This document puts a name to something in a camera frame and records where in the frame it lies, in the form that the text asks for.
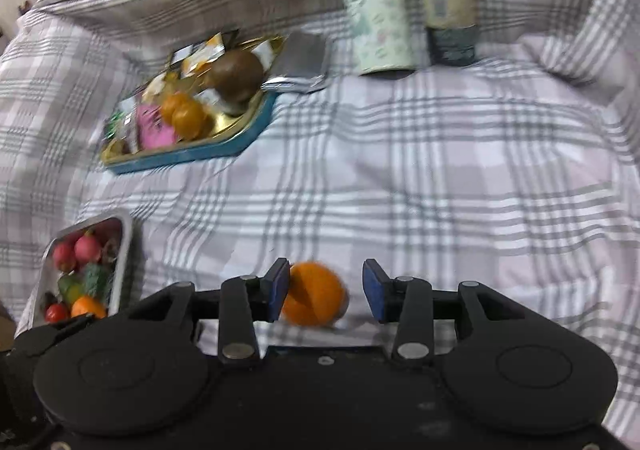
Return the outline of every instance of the red fruit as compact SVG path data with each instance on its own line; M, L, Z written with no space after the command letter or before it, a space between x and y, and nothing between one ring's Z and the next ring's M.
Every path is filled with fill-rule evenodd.
M53 265L64 273L69 273L76 268L74 247L69 242L60 242L53 248Z
M66 320L67 318L69 318L69 311L64 304L51 304L47 307L47 312L44 314L44 319L50 324Z
M78 264L84 266L88 262L98 262L102 256L102 246L94 235L87 231L82 237L76 240L74 247Z

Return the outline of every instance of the gray tray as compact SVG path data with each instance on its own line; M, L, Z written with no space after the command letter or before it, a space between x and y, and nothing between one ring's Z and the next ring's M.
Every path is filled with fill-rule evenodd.
M123 208L113 208L81 223L74 224L58 232L51 240L42 257L42 269L40 270L40 279L36 291L36 302L29 321L29 328L46 323L40 308L43 295L47 291L54 294L58 293L58 278L61 273L53 265L53 247L63 239L80 237L89 228L94 231L98 238L113 237L119 242L118 260L116 261L115 270L113 271L113 283L109 296L108 315L111 316L118 312L124 281L124 271L127 267L127 256L129 255L129 246L131 244L133 231L131 216Z

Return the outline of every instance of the plaid blanket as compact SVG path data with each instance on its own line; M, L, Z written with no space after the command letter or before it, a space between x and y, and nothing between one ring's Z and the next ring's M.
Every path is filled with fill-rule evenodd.
M354 75L341 0L40 0L0 62L0 297L16 316L52 234L106 208L138 229L132 299L317 259L351 295L332 330L258 325L271 344L370 344L362 262L436 289L475 279L595 341L620 386L607 427L640 442L640 0L479 0L481 60ZM283 95L244 153L113 176L101 121L169 52L222 26L333 40L331 84ZM438 325L440 350L454 343ZM212 350L216 326L204 333Z

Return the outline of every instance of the orange fruit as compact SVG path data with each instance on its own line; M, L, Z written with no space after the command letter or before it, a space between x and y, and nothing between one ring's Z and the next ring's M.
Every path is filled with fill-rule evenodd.
M202 104L190 98L174 110L171 124L178 136L184 140L195 140L202 130L205 118Z
M167 124L172 124L172 118L174 117L175 109L180 107L183 103L192 102L193 98L191 98L188 94L185 93L173 93L169 94L162 105L160 106L160 116L162 116L162 120Z
M82 295L71 306L71 316L80 316L86 313L93 313L98 318L107 316L104 306L88 295Z
M299 262L291 268L282 313L292 324L327 325L338 318L345 299L344 287L333 271L317 262Z

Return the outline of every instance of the pink package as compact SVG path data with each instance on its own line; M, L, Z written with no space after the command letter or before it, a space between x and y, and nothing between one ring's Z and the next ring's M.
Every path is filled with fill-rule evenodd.
M174 128L162 120L160 107L155 105L138 105L138 131L142 150L169 146L178 141Z

